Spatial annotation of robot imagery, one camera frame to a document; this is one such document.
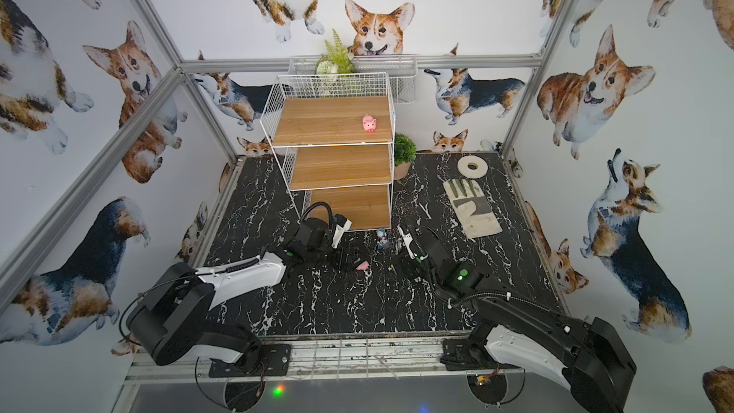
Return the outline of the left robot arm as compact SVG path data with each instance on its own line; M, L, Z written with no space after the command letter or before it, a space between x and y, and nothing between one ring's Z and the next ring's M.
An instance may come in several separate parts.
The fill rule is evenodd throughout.
M320 220L306 211L281 245L246 260L199 269L174 264L126 308L120 333L160 366L191 356L221 361L247 374L266 368L262 342L251 330L206 317L237 296L278 285L288 273L333 263L352 222L332 211L327 215Z

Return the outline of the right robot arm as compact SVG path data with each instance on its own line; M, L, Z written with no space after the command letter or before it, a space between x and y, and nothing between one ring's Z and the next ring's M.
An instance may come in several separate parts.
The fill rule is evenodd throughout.
M399 230L401 263L426 281L449 309L467 309L477 322L468 338L445 340L441 362L449 371L524 369L566 388L588 412L621 412L636 363L615 328L586 322L516 294L470 262L449 257L434 231Z

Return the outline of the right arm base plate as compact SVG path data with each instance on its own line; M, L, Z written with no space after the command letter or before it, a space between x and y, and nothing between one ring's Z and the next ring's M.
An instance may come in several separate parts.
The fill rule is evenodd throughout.
M440 362L447 371L470 371L498 367L485 346L473 340L443 340Z

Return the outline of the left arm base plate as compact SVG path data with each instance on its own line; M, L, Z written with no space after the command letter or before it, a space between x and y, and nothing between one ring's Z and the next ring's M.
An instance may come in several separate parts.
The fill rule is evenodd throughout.
M212 379L286 376L292 357L290 344L266 344L256 352L248 352L236 363L214 359L208 376Z

